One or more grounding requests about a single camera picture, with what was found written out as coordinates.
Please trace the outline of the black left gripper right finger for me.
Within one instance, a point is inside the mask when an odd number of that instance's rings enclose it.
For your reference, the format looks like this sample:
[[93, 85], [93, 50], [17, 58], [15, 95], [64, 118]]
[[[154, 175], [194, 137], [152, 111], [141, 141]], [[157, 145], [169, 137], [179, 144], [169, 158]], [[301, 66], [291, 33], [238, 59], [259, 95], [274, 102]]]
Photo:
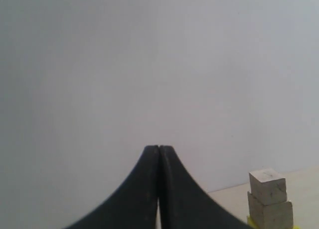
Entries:
[[174, 148], [160, 146], [159, 209], [163, 229], [249, 229], [192, 178]]

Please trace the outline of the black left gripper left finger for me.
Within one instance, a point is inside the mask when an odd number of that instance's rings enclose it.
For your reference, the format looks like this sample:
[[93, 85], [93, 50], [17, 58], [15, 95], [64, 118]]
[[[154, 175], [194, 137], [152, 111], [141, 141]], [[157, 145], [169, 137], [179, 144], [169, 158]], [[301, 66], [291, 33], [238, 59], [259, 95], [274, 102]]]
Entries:
[[146, 146], [125, 181], [92, 212], [69, 229], [154, 229], [158, 208], [160, 151]]

